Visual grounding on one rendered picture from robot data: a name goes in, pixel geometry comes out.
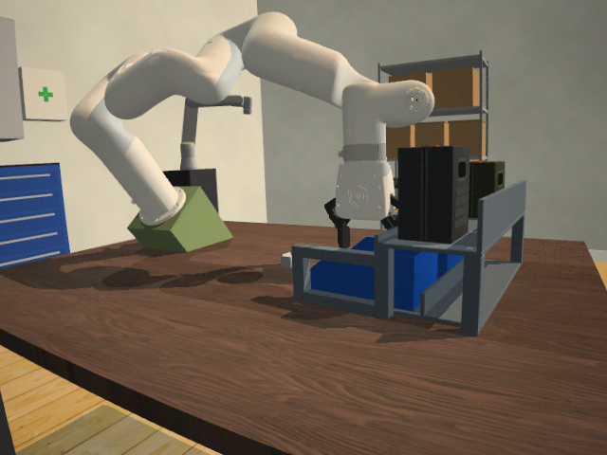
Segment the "blue bin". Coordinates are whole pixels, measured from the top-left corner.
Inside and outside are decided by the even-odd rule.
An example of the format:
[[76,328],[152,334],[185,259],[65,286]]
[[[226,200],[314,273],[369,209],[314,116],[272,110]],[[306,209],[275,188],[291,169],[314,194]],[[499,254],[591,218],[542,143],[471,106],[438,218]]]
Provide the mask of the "blue bin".
[[[375,251],[374,237],[351,249]],[[394,308],[414,311],[420,294],[437,281],[438,253],[395,249]],[[374,299],[375,268],[320,260],[310,268],[311,289]]]
[[461,255],[438,254],[438,279],[463,258]]

